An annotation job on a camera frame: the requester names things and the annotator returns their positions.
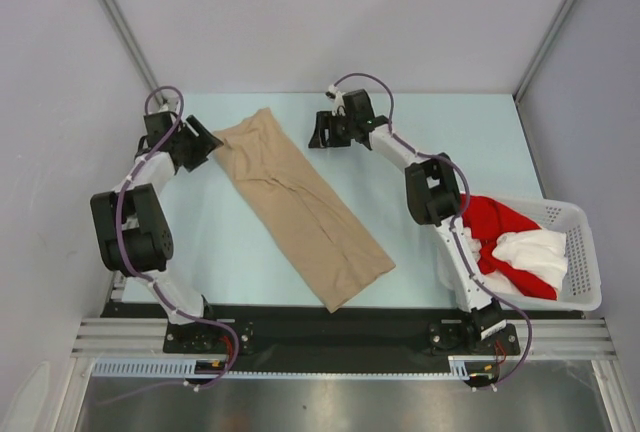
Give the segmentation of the beige t shirt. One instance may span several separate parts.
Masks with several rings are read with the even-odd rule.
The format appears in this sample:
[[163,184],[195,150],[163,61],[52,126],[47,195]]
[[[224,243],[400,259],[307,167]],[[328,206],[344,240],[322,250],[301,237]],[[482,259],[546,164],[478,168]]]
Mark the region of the beige t shirt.
[[214,155],[325,308],[336,312],[395,263],[268,108],[217,130]]

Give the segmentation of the translucent plastic basket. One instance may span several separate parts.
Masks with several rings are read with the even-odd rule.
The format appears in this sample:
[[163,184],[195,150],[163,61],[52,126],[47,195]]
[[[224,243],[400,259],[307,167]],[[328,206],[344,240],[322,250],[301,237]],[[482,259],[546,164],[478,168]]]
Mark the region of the translucent plastic basket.
[[[501,305],[526,310],[585,312],[597,309],[602,300],[601,280],[593,236],[584,211],[571,203],[547,199],[489,198],[512,208],[547,230],[566,234],[568,271],[558,298],[552,301],[495,293],[502,301]],[[430,238],[437,250],[436,270],[440,279],[442,262],[432,229]]]

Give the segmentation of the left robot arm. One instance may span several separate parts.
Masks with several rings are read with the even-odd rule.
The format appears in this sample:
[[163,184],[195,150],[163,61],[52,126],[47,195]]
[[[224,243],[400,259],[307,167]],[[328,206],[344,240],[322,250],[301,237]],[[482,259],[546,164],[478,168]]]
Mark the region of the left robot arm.
[[113,190],[90,199],[105,267],[145,286],[165,312],[166,353],[233,352],[233,334],[217,322],[206,298],[171,272],[174,239],[159,193],[180,169],[194,171],[222,142],[194,116],[172,111],[144,117],[132,170]]

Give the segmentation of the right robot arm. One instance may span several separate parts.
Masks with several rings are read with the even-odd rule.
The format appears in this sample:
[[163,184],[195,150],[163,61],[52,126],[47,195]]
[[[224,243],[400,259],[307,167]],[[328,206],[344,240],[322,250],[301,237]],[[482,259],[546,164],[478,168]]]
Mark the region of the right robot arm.
[[462,346],[473,353],[502,352],[513,334],[489,290],[463,236],[462,215],[470,197],[460,193],[456,167],[448,155],[426,154],[393,131],[389,115],[377,115],[368,93],[343,93],[332,85],[326,96],[332,109],[316,114],[311,149],[348,147],[357,142],[380,154],[404,174],[406,201],[412,219],[433,230],[442,262],[440,279],[455,295],[463,314],[458,326]]

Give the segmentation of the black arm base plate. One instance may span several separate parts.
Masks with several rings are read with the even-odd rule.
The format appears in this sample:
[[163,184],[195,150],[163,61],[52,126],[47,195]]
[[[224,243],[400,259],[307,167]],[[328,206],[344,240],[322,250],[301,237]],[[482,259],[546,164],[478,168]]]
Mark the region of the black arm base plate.
[[342,367],[349,360],[404,364],[422,354],[516,356],[527,342],[507,311],[504,329],[487,338],[473,331],[472,320],[453,309],[353,308],[331,314],[310,307],[207,307],[203,322],[168,321],[154,304],[108,303],[103,319],[119,327],[140,326],[144,336],[160,328],[159,350],[169,355],[237,355],[247,364],[263,361],[272,369],[300,359],[306,365]]

